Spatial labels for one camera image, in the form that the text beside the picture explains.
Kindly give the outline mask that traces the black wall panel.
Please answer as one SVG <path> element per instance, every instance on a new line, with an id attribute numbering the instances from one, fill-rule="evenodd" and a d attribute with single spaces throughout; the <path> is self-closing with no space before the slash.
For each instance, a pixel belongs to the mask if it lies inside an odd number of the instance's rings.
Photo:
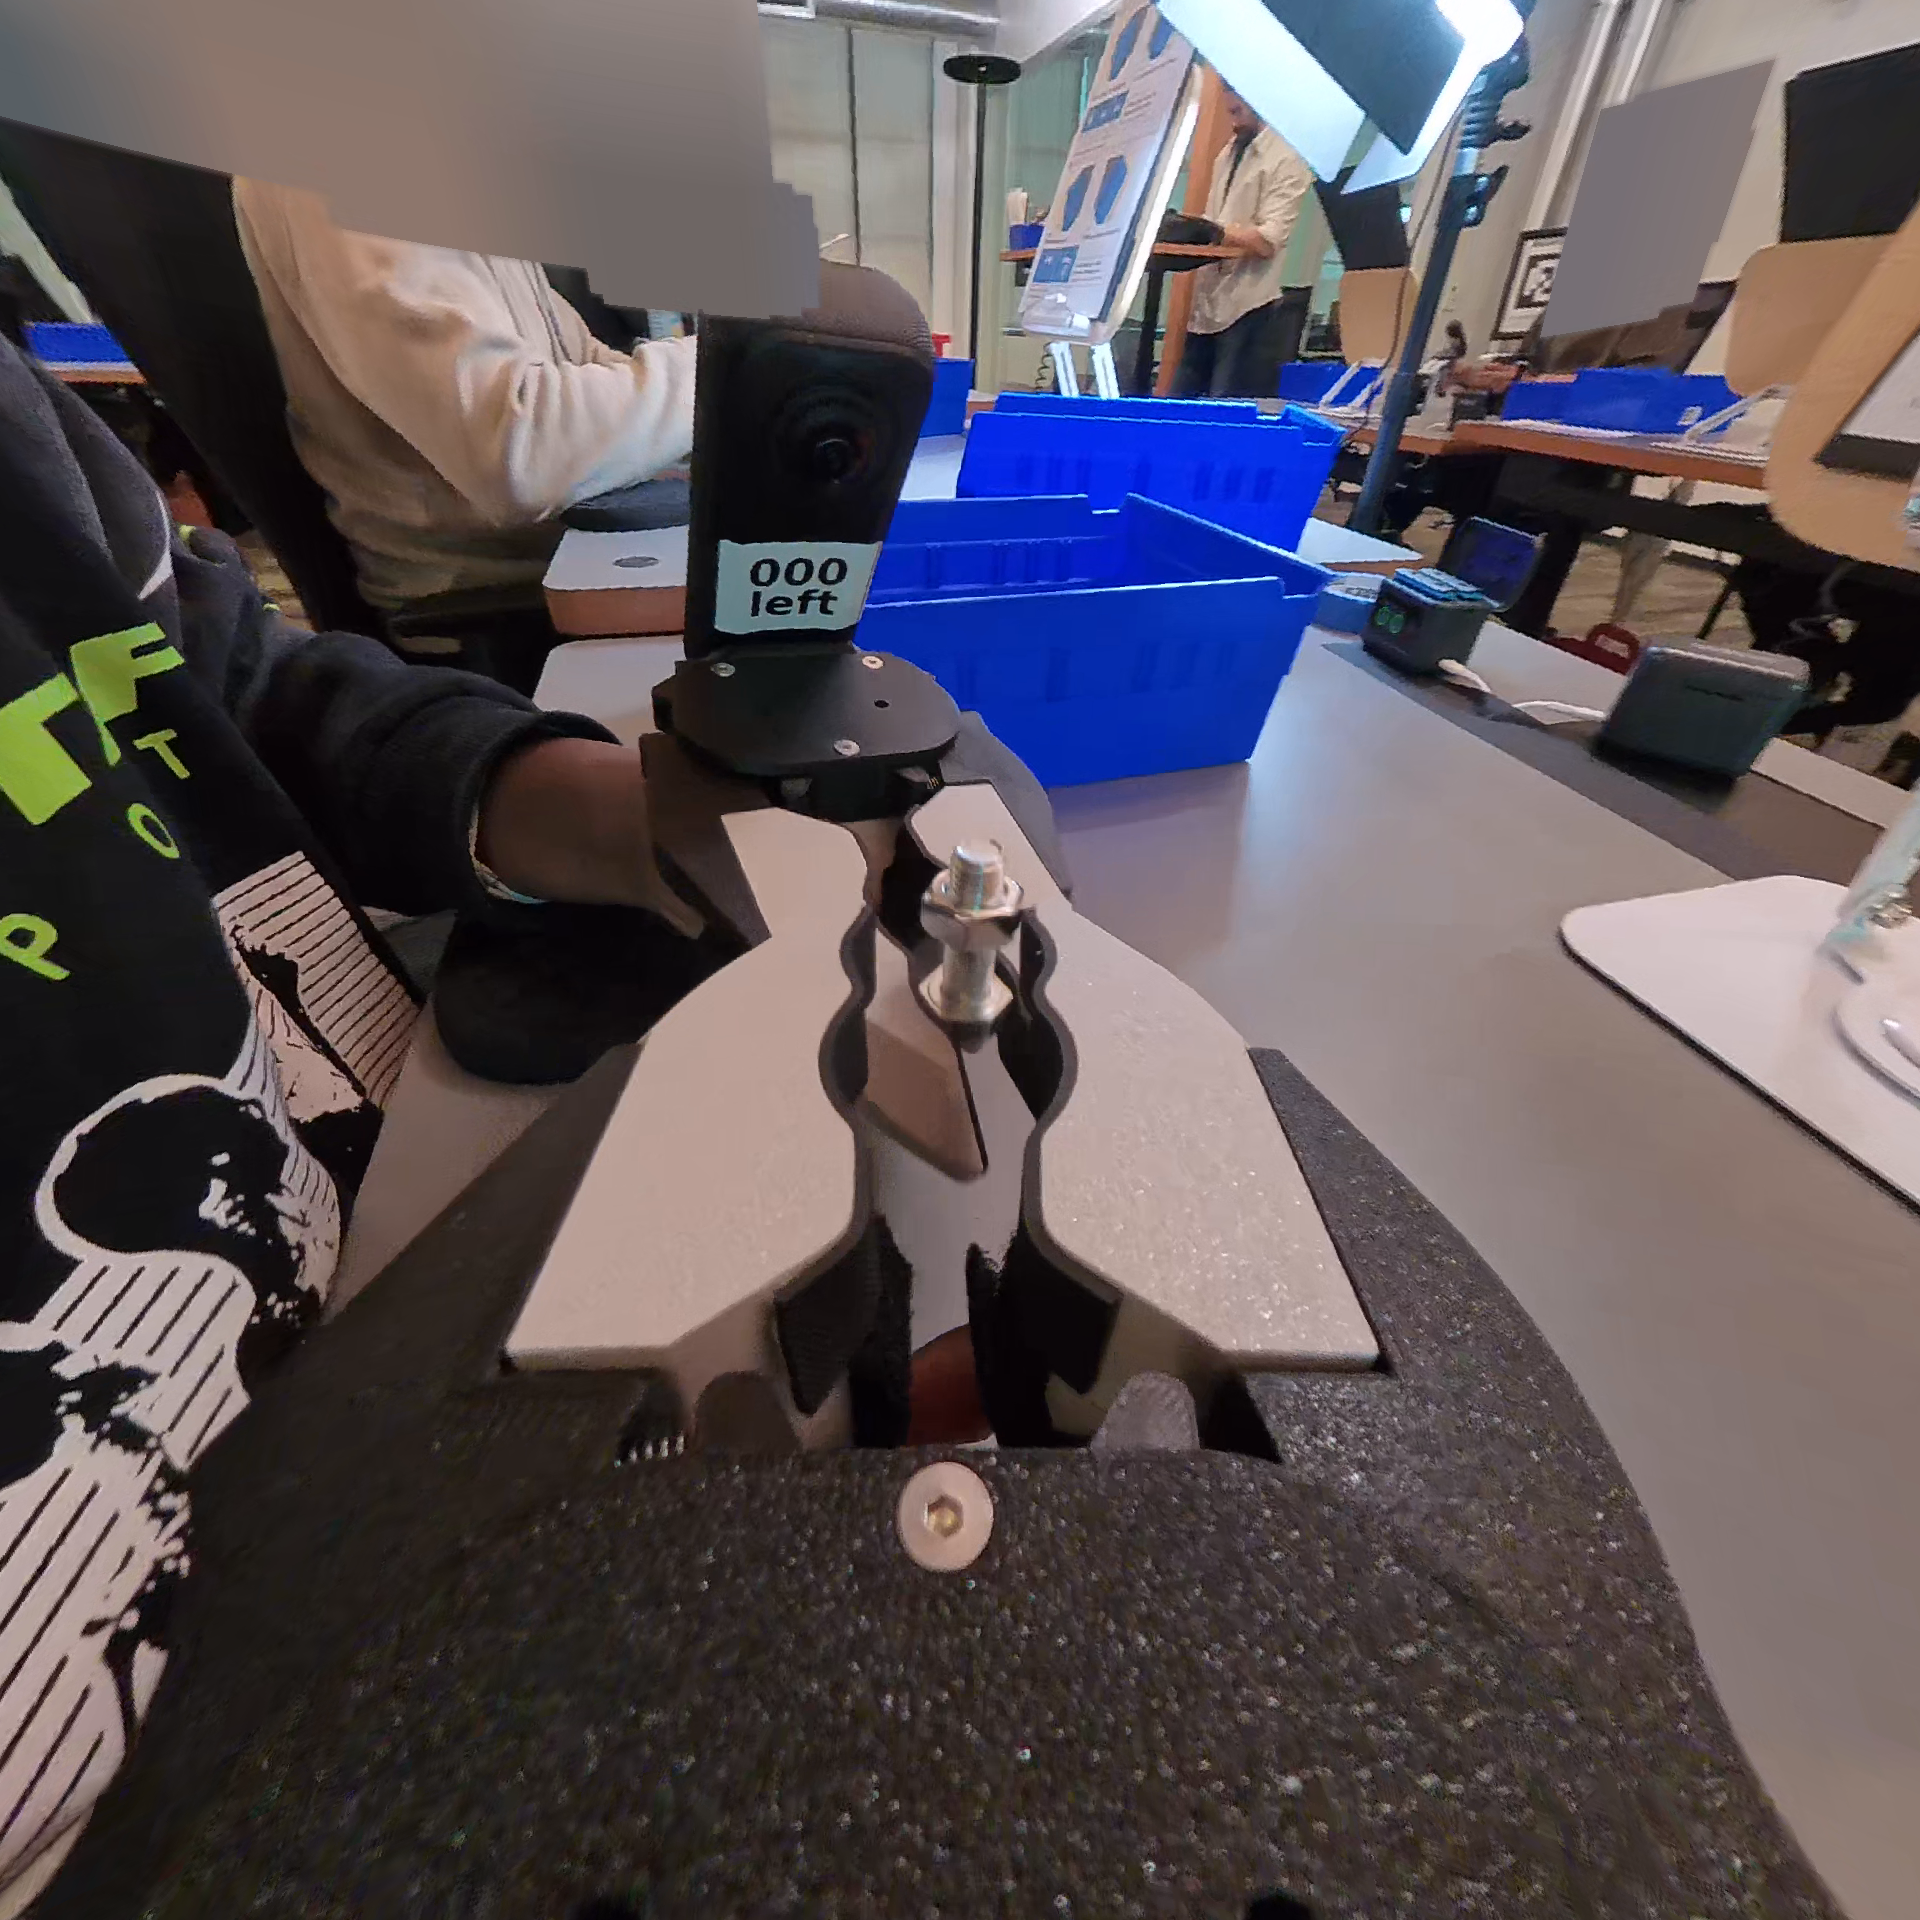
<path id="1" fill-rule="evenodd" d="M 1782 245 L 1896 233 L 1917 200 L 1917 46 L 1782 86 Z"/>

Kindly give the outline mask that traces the black office chair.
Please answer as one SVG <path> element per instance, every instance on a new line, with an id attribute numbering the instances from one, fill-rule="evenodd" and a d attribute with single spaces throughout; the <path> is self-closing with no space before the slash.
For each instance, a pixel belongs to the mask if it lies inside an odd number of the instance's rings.
<path id="1" fill-rule="evenodd" d="M 232 217 L 232 181 L 6 119 L 4 181 L 324 632 L 385 638 L 303 468 Z"/>

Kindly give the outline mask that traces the black floor lamp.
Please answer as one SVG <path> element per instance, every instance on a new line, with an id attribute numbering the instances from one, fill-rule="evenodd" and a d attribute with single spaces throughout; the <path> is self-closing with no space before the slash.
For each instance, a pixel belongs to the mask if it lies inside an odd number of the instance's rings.
<path id="1" fill-rule="evenodd" d="M 1021 65 L 1008 54 L 958 53 L 944 60 L 944 75 L 972 99 L 966 171 L 966 358 L 974 363 L 974 369 L 977 369 L 988 119 L 991 99 L 1019 83 Z"/>

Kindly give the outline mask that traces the long steel hex bolt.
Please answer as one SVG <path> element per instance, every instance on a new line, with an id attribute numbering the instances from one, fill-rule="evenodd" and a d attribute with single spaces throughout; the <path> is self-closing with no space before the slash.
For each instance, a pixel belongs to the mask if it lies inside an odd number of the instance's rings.
<path id="1" fill-rule="evenodd" d="M 965 851 L 952 852 L 950 870 L 956 876 L 989 872 L 982 854 Z M 1000 957 L 1016 939 L 1021 924 L 1023 915 L 1009 939 L 985 950 L 952 948 L 928 934 L 941 952 L 937 967 L 918 982 L 918 993 L 932 1020 L 950 1035 L 966 1041 L 982 1040 L 1012 1005 L 1015 990 L 1000 976 Z"/>

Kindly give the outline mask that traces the black battery charger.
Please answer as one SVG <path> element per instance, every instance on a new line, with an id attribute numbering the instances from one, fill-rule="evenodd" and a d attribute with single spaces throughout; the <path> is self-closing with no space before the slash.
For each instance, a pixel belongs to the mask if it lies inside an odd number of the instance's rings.
<path id="1" fill-rule="evenodd" d="M 1497 604 L 1471 582 L 1438 567 L 1406 567 L 1382 575 L 1360 646 L 1408 676 L 1432 679 L 1444 662 L 1471 659 Z"/>

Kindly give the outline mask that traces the black wrist rest pad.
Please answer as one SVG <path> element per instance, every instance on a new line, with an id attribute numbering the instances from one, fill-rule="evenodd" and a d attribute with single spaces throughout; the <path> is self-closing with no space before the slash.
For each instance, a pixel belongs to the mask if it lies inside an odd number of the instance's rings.
<path id="1" fill-rule="evenodd" d="M 687 525 L 687 516 L 687 479 L 673 473 L 576 501 L 560 523 L 572 533 L 637 535 Z"/>
<path id="2" fill-rule="evenodd" d="M 439 1037 L 462 1069 L 500 1086 L 576 1080 L 640 1041 L 736 957 L 647 909 L 480 902 L 451 927 L 432 992 Z"/>

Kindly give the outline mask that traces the studio light panel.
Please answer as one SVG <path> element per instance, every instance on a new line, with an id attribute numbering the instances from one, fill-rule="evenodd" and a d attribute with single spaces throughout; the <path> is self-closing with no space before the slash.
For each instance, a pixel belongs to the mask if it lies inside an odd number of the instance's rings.
<path id="1" fill-rule="evenodd" d="M 1521 37 L 1511 1 L 1160 1 L 1171 28 L 1320 181 L 1416 175 L 1479 72 Z"/>

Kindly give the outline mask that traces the person's left hand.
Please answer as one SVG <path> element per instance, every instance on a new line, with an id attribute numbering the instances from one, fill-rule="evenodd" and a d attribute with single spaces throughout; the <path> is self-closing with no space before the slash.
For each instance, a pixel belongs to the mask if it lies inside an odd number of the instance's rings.
<path id="1" fill-rule="evenodd" d="M 655 862 L 648 783 L 637 748 L 551 735 L 508 751 L 470 820 L 470 859 L 502 897 L 622 904 L 684 937 L 704 920 Z"/>

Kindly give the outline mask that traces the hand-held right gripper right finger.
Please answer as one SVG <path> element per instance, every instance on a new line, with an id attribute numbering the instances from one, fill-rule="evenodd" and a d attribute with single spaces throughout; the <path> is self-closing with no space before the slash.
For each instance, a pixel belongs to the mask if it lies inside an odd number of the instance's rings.
<path id="1" fill-rule="evenodd" d="M 1019 1353 L 1047 1435 L 1137 1375 L 1200 1415 L 1261 1375 L 1360 1375 L 1381 1342 L 1238 1029 L 1063 908 L 1019 926 Z"/>

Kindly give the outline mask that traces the person's left forearm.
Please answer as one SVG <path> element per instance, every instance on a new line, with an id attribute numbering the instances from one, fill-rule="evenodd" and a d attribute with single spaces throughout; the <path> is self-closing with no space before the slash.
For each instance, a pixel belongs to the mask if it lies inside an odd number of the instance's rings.
<path id="1" fill-rule="evenodd" d="M 632 749 L 462 668 L 292 625 L 223 535 L 176 535 L 171 560 L 185 662 L 360 904 L 427 915 L 481 893 L 560 897 L 557 879 L 500 859 L 481 879 L 488 788 L 513 760 L 560 743 L 637 769 Z"/>

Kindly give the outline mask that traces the person's printed black shirt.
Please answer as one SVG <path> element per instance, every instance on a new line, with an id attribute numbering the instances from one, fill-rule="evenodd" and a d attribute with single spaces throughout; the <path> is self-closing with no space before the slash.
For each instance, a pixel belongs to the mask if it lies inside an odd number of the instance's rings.
<path id="1" fill-rule="evenodd" d="M 125 1765 L 187 1481 L 329 1300 L 414 1025 L 256 741 L 299 643 L 4 344 L 3 1862 Z"/>

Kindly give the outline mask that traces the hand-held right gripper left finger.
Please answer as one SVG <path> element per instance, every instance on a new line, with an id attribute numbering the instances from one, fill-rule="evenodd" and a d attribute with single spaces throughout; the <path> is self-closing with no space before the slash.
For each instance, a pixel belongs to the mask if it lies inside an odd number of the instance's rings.
<path id="1" fill-rule="evenodd" d="M 848 1432 L 883 1318 L 868 902 L 774 915 L 640 1045 L 508 1333 L 521 1374 L 654 1374 L 685 1409 L 764 1385 L 796 1432 Z"/>

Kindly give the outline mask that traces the printed marker sign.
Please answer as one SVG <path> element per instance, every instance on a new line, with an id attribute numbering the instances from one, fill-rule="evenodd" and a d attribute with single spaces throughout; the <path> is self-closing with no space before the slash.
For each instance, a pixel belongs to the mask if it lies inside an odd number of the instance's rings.
<path id="1" fill-rule="evenodd" d="M 1565 225 L 1529 229 L 1520 236 L 1493 321 L 1497 344 L 1518 344 L 1543 321 L 1565 240 Z"/>

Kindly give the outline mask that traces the instruction sheet on stand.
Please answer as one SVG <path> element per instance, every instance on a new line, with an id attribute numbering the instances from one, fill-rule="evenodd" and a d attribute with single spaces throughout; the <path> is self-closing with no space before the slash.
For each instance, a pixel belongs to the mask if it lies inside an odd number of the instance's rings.
<path id="1" fill-rule="evenodd" d="M 1198 53 L 1151 4 L 1124 4 L 1095 63 L 1016 321 L 1107 344 L 1126 319 L 1198 121 Z"/>

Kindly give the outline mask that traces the dark grey case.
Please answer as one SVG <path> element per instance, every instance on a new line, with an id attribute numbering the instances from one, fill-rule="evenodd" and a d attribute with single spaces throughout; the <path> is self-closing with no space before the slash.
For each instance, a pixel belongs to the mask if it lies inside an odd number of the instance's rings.
<path id="1" fill-rule="evenodd" d="M 1808 687 L 1808 662 L 1793 656 L 1653 643 L 1625 673 L 1591 744 L 1733 782 L 1787 729 Z"/>

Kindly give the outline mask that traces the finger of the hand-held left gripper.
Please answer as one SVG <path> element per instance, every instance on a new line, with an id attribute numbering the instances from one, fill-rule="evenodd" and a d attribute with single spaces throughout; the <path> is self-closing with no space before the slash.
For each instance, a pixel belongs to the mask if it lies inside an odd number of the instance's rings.
<path id="1" fill-rule="evenodd" d="M 721 819 L 765 942 L 719 976 L 748 1091 L 804 1102 L 804 1077 L 835 1063 L 829 1032 L 871 977 L 861 1107 L 886 1134 L 944 1173 L 982 1173 L 968 1093 L 952 1047 L 923 1012 L 897 943 L 865 924 L 868 851 L 844 825 L 787 809 Z"/>
<path id="2" fill-rule="evenodd" d="M 982 854 L 989 868 L 982 902 L 956 895 L 948 887 L 952 852 Z M 915 806 L 896 830 L 896 916 L 923 919 L 923 902 L 935 889 L 961 915 L 1040 915 L 1045 920 L 1071 912 L 1071 895 L 1040 856 L 997 790 L 940 790 Z"/>

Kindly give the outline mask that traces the white display stand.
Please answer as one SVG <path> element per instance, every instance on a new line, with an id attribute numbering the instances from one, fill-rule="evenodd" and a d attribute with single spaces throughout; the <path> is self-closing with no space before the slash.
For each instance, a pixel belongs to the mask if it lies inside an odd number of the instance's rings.
<path id="1" fill-rule="evenodd" d="M 1917 797 L 1847 887 L 1812 878 L 1582 904 L 1563 945 L 1646 1014 L 1917 1199 Z"/>

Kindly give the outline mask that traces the person's right hand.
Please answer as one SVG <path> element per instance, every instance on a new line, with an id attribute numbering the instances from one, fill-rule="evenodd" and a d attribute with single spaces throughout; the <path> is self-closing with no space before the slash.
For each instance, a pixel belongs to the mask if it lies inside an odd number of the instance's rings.
<path id="1" fill-rule="evenodd" d="M 932 1449 L 975 1447 L 991 1437 L 972 1329 L 952 1327 L 932 1337 L 909 1358 L 905 1441 L 911 1449 Z"/>

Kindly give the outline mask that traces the row of small blue bins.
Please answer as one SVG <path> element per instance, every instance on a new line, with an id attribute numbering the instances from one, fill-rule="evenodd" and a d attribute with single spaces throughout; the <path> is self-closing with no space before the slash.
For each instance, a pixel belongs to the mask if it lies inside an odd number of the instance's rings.
<path id="1" fill-rule="evenodd" d="M 1379 416 L 1390 367 L 1301 358 L 1280 369 L 1276 417 L 1331 417 L 1366 425 Z M 1573 375 L 1524 376 L 1488 401 L 1488 416 L 1511 425 L 1568 425 L 1614 435 L 1677 436 L 1740 405 L 1721 375 L 1663 367 L 1588 367 Z"/>

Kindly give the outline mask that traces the wood-top desk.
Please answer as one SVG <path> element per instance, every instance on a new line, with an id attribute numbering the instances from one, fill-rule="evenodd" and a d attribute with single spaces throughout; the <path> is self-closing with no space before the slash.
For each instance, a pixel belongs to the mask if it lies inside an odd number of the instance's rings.
<path id="1" fill-rule="evenodd" d="M 1585 535 L 1628 531 L 1708 552 L 1812 567 L 1816 550 L 1792 536 L 1767 504 L 1764 457 L 1709 438 L 1604 435 L 1537 421 L 1468 421 L 1400 429 L 1381 464 L 1391 489 L 1409 462 L 1488 462 L 1486 499 L 1543 519 L 1548 540 L 1516 604 L 1518 625 L 1540 636 Z"/>

